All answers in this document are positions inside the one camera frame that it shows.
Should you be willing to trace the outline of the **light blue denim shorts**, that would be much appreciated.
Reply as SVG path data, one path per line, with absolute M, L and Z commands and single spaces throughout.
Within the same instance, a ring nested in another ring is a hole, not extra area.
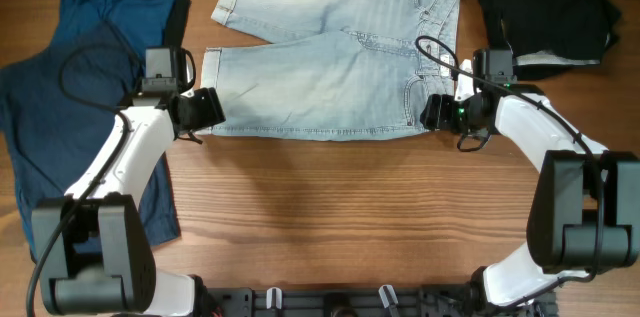
M 202 83 L 225 114 L 218 136 L 389 140 L 453 83 L 437 65 L 456 45 L 460 0 L 218 0 L 219 24 L 260 39 L 212 47 Z

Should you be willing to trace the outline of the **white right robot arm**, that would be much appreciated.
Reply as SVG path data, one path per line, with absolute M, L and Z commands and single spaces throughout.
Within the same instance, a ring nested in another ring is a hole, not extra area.
M 457 87 L 430 96 L 420 121 L 462 140 L 510 139 L 539 173 L 526 241 L 479 268 L 465 312 L 520 310 L 567 282 L 587 283 L 639 258 L 639 159 L 611 151 L 572 126 L 535 85 L 520 84 L 508 50 L 479 50 L 471 71 L 447 49 L 435 63 Z

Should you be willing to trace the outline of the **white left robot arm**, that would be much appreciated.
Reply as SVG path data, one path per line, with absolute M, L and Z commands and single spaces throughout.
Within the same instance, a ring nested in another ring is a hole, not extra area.
M 52 315 L 123 313 L 220 316 L 223 309 L 195 275 L 157 268 L 139 215 L 159 159 L 176 140 L 224 122 L 213 88 L 195 88 L 192 54 L 177 46 L 146 51 L 145 71 L 116 106 L 63 95 L 113 116 L 112 130 L 90 167 L 64 194 L 33 210 L 36 265 L 25 300 L 40 296 Z

